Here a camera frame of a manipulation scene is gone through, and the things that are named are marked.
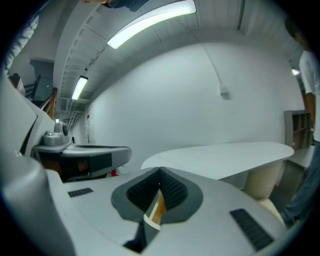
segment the black mesh vent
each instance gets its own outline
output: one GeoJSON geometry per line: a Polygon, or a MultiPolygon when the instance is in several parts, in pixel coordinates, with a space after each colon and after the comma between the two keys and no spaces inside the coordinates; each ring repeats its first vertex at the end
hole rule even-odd
{"type": "Polygon", "coordinates": [[[180,205],[188,196],[185,185],[160,170],[161,183],[160,190],[164,197],[165,208],[167,211],[180,205]]]}
{"type": "Polygon", "coordinates": [[[79,190],[70,191],[70,192],[68,192],[68,194],[71,198],[74,198],[74,197],[82,196],[82,195],[85,195],[85,194],[88,194],[91,192],[93,192],[93,190],[91,188],[87,187],[87,188],[83,188],[83,189],[79,189],[79,190]]]}
{"type": "Polygon", "coordinates": [[[144,213],[148,210],[159,190],[159,177],[160,174],[157,171],[138,184],[130,187],[126,192],[128,199],[144,213]]]}
{"type": "Polygon", "coordinates": [[[257,251],[274,241],[246,210],[233,210],[230,211],[230,214],[257,251]]]}
{"type": "Polygon", "coordinates": [[[130,187],[126,195],[133,204],[146,212],[159,189],[167,211],[180,205],[188,196],[187,187],[161,169],[130,187]]]}

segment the white wall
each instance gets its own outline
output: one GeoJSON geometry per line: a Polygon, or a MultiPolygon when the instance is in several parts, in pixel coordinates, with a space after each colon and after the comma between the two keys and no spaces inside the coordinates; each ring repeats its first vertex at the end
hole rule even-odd
{"type": "Polygon", "coordinates": [[[87,140],[87,125],[86,125],[86,115],[83,114],[81,115],[77,122],[76,125],[73,127],[73,129],[70,131],[70,140],[72,138],[72,136],[75,139],[75,143],[76,144],[88,144],[88,140],[87,140]]]}
{"type": "Polygon", "coordinates": [[[278,50],[236,32],[212,31],[198,37],[207,42],[156,56],[109,88],[116,79],[101,86],[107,89],[100,89],[87,114],[94,112],[97,144],[132,149],[122,173],[140,170],[150,156],[172,149],[284,143],[284,111],[303,109],[287,60],[278,50]],[[229,97],[219,94],[209,58],[229,97]]]}

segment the white surface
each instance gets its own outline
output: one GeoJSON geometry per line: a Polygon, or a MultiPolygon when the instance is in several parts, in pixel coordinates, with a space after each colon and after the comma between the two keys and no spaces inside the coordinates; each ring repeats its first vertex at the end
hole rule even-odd
{"type": "Polygon", "coordinates": [[[108,41],[108,45],[117,49],[134,35],[156,23],[195,12],[196,6],[193,0],[183,0],[159,7],[130,22],[108,41]]]}
{"type": "Polygon", "coordinates": [[[87,109],[87,115],[85,118],[86,123],[86,136],[89,144],[96,144],[96,136],[95,136],[95,113],[91,110],[91,107],[87,109]]]}
{"type": "Polygon", "coordinates": [[[220,180],[288,159],[293,154],[291,147],[274,142],[195,146],[156,154],[141,169],[169,167],[220,180]]]}
{"type": "MultiPolygon", "coordinates": [[[[247,210],[274,239],[286,232],[269,211],[233,186],[188,172],[172,171],[198,184],[204,194],[203,202],[187,221],[162,224],[161,231],[142,255],[194,256],[199,251],[205,256],[212,255],[213,251],[223,256],[251,255],[255,252],[254,248],[229,214],[230,211],[239,208],[247,210]]],[[[55,174],[56,187],[53,187],[52,177],[49,177],[53,201],[62,221],[74,241],[77,252],[84,250],[80,255],[94,256],[95,252],[100,254],[107,246],[110,247],[104,253],[123,255],[122,251],[125,250],[121,245],[135,236],[138,223],[120,217],[112,206],[111,194],[121,184],[143,173],[138,171],[112,178],[63,185],[61,181],[59,183],[58,174],[55,174]],[[91,188],[93,192],[69,198],[67,192],[83,188],[91,188]],[[92,247],[96,247],[95,252],[89,253],[92,247]]]]}
{"type": "MultiPolygon", "coordinates": [[[[123,70],[133,70],[122,77],[118,73],[118,80],[111,77],[102,88],[117,81],[96,92],[84,116],[94,112],[97,144],[132,149],[132,159],[120,173],[140,170],[149,157],[173,149],[284,142],[283,111],[304,106],[287,60],[240,33],[217,30],[197,36],[210,42],[172,50],[136,68],[128,61],[123,70]],[[227,85],[229,99],[219,94],[208,57],[227,85]]],[[[150,51],[161,53],[167,44],[150,51]]],[[[75,126],[84,129],[80,122],[75,126]]]]}
{"type": "MultiPolygon", "coordinates": [[[[61,217],[61,220],[65,225],[65,228],[69,232],[77,256],[105,256],[106,254],[121,256],[135,255],[135,253],[124,249],[122,246],[119,246],[118,243],[115,243],[108,239],[108,237],[105,236],[105,232],[101,232],[97,228],[97,226],[94,226],[89,222],[90,220],[97,220],[97,215],[99,216],[98,221],[108,220],[111,216],[119,221],[120,216],[117,216],[118,213],[116,212],[116,210],[114,210],[113,207],[109,207],[109,209],[106,209],[106,207],[102,203],[104,200],[102,198],[103,195],[100,195],[100,197],[97,198],[97,200],[101,200],[101,204],[98,205],[98,207],[97,200],[90,199],[82,205],[82,208],[86,208],[90,213],[89,216],[86,216],[88,218],[86,219],[82,215],[82,212],[77,209],[77,202],[72,200],[67,193],[67,191],[70,191],[72,189],[67,188],[67,190],[65,190],[58,173],[52,170],[47,170],[46,174],[48,177],[53,202],[58,211],[58,214],[61,217]]],[[[108,224],[110,224],[110,226],[107,227],[106,231],[112,228],[112,222],[110,221],[108,224]]],[[[117,236],[116,228],[120,228],[123,230],[125,229],[125,227],[125,225],[121,225],[119,227],[113,226],[112,233],[115,231],[114,233],[117,236]]]]}
{"type": "Polygon", "coordinates": [[[79,145],[87,145],[88,144],[86,118],[87,118],[86,113],[82,114],[78,118],[75,126],[72,129],[72,136],[75,139],[75,143],[77,143],[79,145]]]}
{"type": "Polygon", "coordinates": [[[128,147],[81,147],[79,144],[71,144],[68,146],[61,154],[62,157],[89,157],[89,156],[98,156],[108,153],[123,153],[123,159],[129,159],[131,155],[131,150],[128,147]]]}
{"type": "Polygon", "coordinates": [[[312,145],[308,148],[299,149],[289,160],[304,168],[308,168],[314,155],[314,150],[315,146],[312,145]]]}
{"type": "MultiPolygon", "coordinates": [[[[98,4],[83,3],[78,1],[71,15],[64,26],[63,32],[60,37],[59,44],[57,45],[56,55],[54,59],[54,70],[53,70],[53,87],[58,89],[57,92],[57,102],[60,100],[61,96],[61,86],[64,78],[65,66],[70,58],[70,53],[72,51],[72,46],[77,41],[77,35],[81,32],[83,25],[90,19],[91,14],[99,8],[98,4]]],[[[81,72],[84,70],[77,67],[76,76],[77,78],[69,84],[68,90],[77,84],[79,76],[82,75],[81,72]]]]}
{"type": "Polygon", "coordinates": [[[25,156],[29,157],[31,156],[32,148],[40,144],[43,135],[45,135],[46,132],[54,131],[55,121],[27,98],[24,98],[24,101],[37,116],[25,148],[25,156]]]}
{"type": "Polygon", "coordinates": [[[37,116],[8,77],[0,73],[0,79],[0,147],[8,152],[20,152],[37,116]]]}

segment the gray panel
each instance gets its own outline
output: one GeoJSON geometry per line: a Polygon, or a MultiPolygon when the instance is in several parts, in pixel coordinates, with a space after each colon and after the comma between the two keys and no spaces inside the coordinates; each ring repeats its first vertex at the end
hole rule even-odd
{"type": "Polygon", "coordinates": [[[41,78],[35,91],[35,101],[45,101],[52,93],[53,80],[49,78],[41,78]]]}
{"type": "Polygon", "coordinates": [[[67,143],[67,144],[63,144],[63,145],[58,145],[58,146],[42,146],[42,145],[37,145],[34,146],[32,151],[35,152],[42,152],[42,153],[52,153],[52,154],[56,154],[56,153],[62,153],[67,147],[69,147],[71,144],[71,142],[67,143]]]}
{"type": "Polygon", "coordinates": [[[30,241],[46,255],[76,255],[42,166],[31,158],[1,151],[0,175],[3,201],[30,241]]]}
{"type": "Polygon", "coordinates": [[[6,76],[0,82],[0,144],[11,152],[20,152],[37,116],[6,76]]]}
{"type": "Polygon", "coordinates": [[[292,123],[292,111],[284,111],[284,124],[285,124],[285,144],[292,147],[293,143],[293,123],[292,123]]]}
{"type": "Polygon", "coordinates": [[[81,145],[74,145],[71,144],[66,150],[63,151],[63,154],[61,155],[64,158],[79,158],[79,157],[90,157],[90,156],[97,156],[97,155],[103,155],[107,153],[115,153],[119,152],[119,156],[123,157],[126,155],[125,159],[131,158],[131,149],[129,147],[102,147],[102,148],[97,148],[97,147],[82,147],[81,145]]]}
{"type": "Polygon", "coordinates": [[[35,145],[39,145],[41,143],[43,135],[49,131],[53,132],[55,127],[55,121],[53,121],[47,113],[42,111],[36,105],[31,103],[29,100],[25,99],[27,104],[32,108],[34,113],[37,115],[37,119],[32,127],[32,131],[30,133],[26,149],[25,156],[30,157],[32,153],[32,149],[35,145]]]}

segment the white shirt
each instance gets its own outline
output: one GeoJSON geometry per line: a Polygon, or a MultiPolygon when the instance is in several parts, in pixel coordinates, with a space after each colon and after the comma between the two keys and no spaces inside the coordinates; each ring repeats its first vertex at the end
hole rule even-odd
{"type": "Polygon", "coordinates": [[[303,51],[299,66],[305,93],[312,93],[315,96],[315,127],[313,137],[317,142],[320,142],[320,65],[314,53],[303,51]]]}

